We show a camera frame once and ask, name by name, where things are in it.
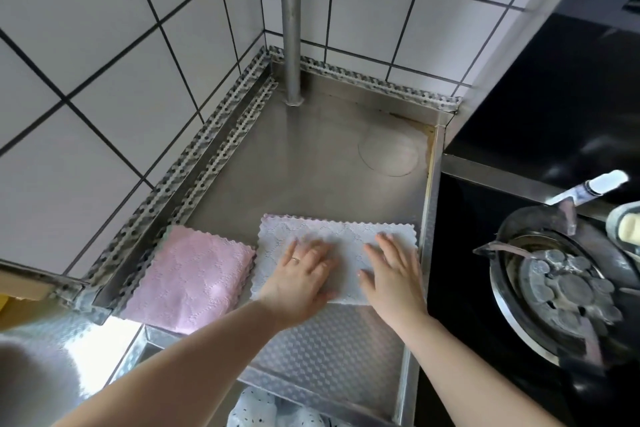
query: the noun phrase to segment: cloth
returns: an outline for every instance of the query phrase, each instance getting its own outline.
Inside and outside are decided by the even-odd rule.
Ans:
[[[340,259],[340,266],[332,272],[325,285],[327,290],[338,293],[332,302],[366,305],[368,302],[358,285],[357,273],[360,269],[371,270],[371,264],[362,246],[375,243],[374,237],[380,232],[392,234],[407,248],[415,247],[413,225],[343,223],[266,214],[262,217],[258,233],[252,296],[257,295],[271,276],[291,239],[323,239],[333,243],[332,255]]]
[[[254,387],[246,388],[229,413],[227,427],[351,427]]]
[[[242,243],[172,226],[122,317],[190,334],[235,307],[254,253]]]

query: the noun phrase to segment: hand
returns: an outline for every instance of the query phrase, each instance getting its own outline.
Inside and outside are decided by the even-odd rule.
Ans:
[[[330,245],[322,241],[293,241],[275,271],[260,289],[258,301],[275,316],[280,329],[296,326],[324,307],[334,293],[320,293],[337,261],[326,259]]]
[[[367,272],[360,270],[360,288],[378,315],[397,332],[412,318],[427,316],[418,250],[407,256],[391,235],[378,234],[376,242],[382,252],[364,245],[375,278],[372,280]]]

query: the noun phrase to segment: stack of cloths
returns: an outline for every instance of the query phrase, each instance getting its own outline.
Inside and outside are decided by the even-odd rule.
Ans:
[[[172,226],[121,317],[190,334],[236,306],[253,255],[242,243]]]
[[[371,264],[363,250],[365,243],[376,246],[377,233],[393,235],[405,250],[416,244],[413,225],[389,223],[343,223],[339,221],[310,220],[292,216],[266,214],[260,223],[258,252],[251,287],[255,297],[276,268],[280,257],[293,238],[299,241],[321,239],[332,243],[331,257],[340,261],[329,276],[325,289],[338,293],[332,302],[365,305],[367,298],[360,290],[358,270],[369,269]]]

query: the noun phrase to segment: tiled wall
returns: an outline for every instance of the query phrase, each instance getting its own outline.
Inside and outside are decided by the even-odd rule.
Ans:
[[[302,54],[414,88],[463,96],[530,0],[302,0]],[[280,0],[262,0],[282,47]]]
[[[263,28],[260,0],[0,0],[0,259],[82,277]]]

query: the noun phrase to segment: metal pipe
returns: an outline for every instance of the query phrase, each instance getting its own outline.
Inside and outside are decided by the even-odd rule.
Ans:
[[[300,0],[282,0],[282,38],[287,95],[291,107],[302,104],[300,95]]]

